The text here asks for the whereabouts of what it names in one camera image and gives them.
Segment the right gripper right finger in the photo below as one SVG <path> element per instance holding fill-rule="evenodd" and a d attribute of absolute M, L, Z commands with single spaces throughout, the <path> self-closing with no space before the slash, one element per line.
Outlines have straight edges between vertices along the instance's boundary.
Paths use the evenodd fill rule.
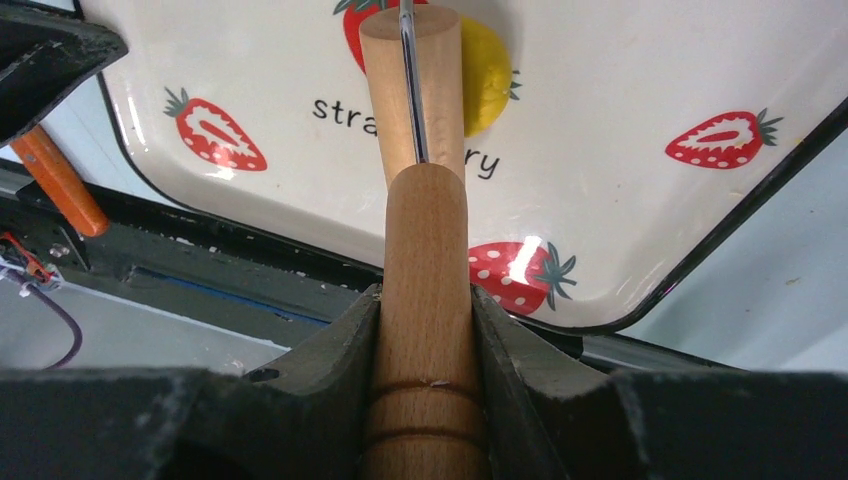
<path fill-rule="evenodd" d="M 471 290 L 497 479 L 843 479 L 847 377 L 595 370 Z"/>

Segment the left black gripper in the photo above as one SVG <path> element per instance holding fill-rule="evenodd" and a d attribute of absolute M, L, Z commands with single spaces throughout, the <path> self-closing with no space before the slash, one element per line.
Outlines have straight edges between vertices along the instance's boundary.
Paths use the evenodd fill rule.
<path fill-rule="evenodd" d="M 35 1 L 1 3 L 1 145 L 128 53 L 112 30 Z"/>

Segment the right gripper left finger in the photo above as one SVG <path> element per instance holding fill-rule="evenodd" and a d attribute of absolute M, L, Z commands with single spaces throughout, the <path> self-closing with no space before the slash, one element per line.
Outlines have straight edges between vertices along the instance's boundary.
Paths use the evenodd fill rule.
<path fill-rule="evenodd" d="M 357 479 L 381 290 L 244 376 L 5 370 L 5 479 Z"/>

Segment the white strawberry print tray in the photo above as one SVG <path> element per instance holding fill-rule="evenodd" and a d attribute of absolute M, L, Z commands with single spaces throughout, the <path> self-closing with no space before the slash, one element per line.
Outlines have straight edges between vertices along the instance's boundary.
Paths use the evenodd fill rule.
<path fill-rule="evenodd" d="M 457 153 L 473 280 L 578 332 L 653 307 L 844 127 L 843 1 L 453 1 L 508 56 Z M 381 266 L 386 181 L 358 33 L 392 1 L 83 1 L 102 87 L 169 200 Z"/>

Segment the yellow dough ball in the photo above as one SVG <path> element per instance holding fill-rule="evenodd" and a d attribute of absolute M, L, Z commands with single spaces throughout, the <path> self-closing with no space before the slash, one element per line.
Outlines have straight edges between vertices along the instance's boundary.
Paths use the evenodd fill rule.
<path fill-rule="evenodd" d="M 490 27 L 461 16 L 464 134 L 473 137 L 489 128 L 513 98 L 509 50 Z"/>

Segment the orange handled metal scraper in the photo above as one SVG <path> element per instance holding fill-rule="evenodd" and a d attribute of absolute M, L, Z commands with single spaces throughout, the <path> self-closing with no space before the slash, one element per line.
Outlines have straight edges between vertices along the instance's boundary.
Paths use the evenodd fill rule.
<path fill-rule="evenodd" d="M 82 179 L 47 131 L 36 125 L 11 142 L 29 174 L 81 235 L 104 234 L 110 222 Z"/>

